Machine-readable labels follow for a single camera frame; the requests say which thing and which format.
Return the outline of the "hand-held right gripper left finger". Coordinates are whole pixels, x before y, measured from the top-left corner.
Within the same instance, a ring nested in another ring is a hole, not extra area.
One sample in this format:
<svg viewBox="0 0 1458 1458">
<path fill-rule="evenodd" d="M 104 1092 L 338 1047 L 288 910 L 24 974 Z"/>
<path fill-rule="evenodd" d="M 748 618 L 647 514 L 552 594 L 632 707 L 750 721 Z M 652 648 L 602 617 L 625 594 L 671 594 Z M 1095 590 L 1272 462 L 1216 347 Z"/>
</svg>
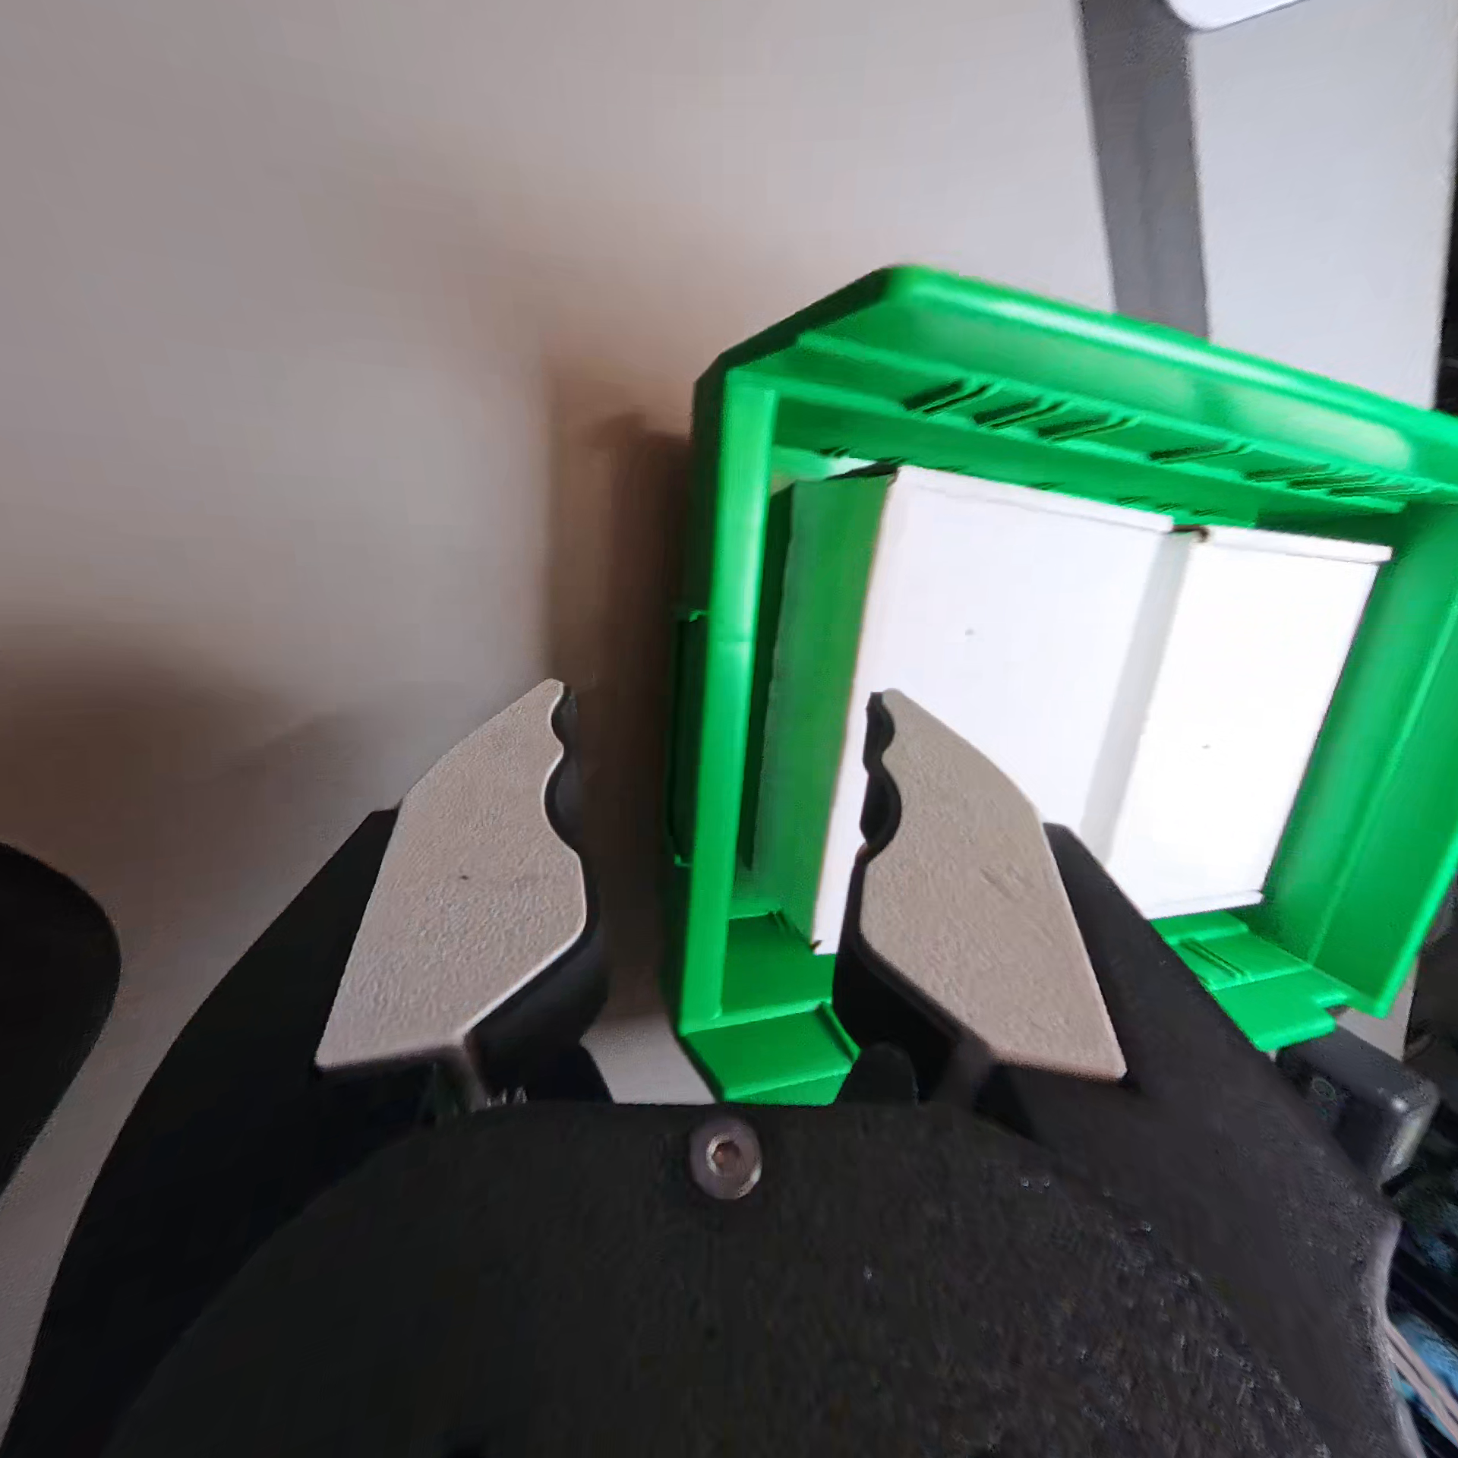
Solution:
<svg viewBox="0 0 1458 1458">
<path fill-rule="evenodd" d="M 316 1066 L 599 1083 L 581 1040 L 606 1000 L 576 703 L 564 682 L 543 681 L 399 802 Z"/>
</svg>

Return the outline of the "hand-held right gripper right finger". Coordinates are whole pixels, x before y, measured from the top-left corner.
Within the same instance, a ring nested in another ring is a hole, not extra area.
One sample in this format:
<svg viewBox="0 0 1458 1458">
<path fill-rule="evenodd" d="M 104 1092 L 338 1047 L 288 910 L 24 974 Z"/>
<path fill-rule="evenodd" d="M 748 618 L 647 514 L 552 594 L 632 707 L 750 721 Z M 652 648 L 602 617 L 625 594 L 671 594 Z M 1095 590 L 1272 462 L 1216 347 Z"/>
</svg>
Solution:
<svg viewBox="0 0 1458 1458">
<path fill-rule="evenodd" d="M 996 1070 L 1116 1087 L 1126 1059 L 1038 813 L 916 702 L 866 710 L 862 846 L 836 948 L 836 1017 L 914 1089 Z"/>
</svg>

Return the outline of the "white cardboard mailer box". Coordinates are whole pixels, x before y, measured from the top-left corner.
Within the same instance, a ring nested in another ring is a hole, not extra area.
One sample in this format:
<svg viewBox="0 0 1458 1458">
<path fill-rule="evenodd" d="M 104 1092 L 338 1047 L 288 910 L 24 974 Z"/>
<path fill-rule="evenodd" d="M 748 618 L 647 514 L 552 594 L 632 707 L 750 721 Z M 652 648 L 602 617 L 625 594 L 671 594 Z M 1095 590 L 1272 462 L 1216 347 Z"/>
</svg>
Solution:
<svg viewBox="0 0 1458 1458">
<path fill-rule="evenodd" d="M 1232 526 L 1161 542 L 1081 814 L 1152 922 L 1256 906 L 1392 547 Z"/>
<path fill-rule="evenodd" d="M 1185 545 L 1168 516 L 923 467 L 777 492 L 744 809 L 753 884 L 793 934 L 838 943 L 887 689 L 1105 858 Z"/>
</svg>

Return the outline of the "green plastic bin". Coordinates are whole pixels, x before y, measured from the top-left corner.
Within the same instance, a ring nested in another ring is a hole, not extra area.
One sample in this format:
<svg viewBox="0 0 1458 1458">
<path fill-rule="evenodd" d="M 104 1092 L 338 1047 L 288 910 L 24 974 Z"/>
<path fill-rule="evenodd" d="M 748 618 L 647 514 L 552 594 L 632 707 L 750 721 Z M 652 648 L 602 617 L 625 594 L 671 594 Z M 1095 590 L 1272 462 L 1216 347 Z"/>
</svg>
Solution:
<svg viewBox="0 0 1458 1458">
<path fill-rule="evenodd" d="M 1385 1016 L 1454 879 L 1454 420 L 1166 327 L 887 268 L 734 346 L 694 394 L 673 644 L 668 1002 L 730 1103 L 829 1104 L 855 1045 L 748 866 L 772 497 L 897 469 L 1187 526 L 1385 544 L 1263 886 L 1152 922 L 1262 1052 Z"/>
</svg>

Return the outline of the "grey desk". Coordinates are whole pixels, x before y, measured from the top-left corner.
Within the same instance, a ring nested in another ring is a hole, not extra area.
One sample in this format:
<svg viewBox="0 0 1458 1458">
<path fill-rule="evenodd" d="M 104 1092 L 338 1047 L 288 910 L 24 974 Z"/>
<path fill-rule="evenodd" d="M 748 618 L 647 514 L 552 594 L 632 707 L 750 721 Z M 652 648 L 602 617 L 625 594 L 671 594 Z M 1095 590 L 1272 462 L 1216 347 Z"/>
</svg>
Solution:
<svg viewBox="0 0 1458 1458">
<path fill-rule="evenodd" d="M 887 264 L 1135 313 L 1078 4 L 3 4 L 3 840 L 121 943 L 3 1196 L 3 1422 L 104 1160 L 369 811 L 576 691 L 658 990 L 687 412 Z"/>
</svg>

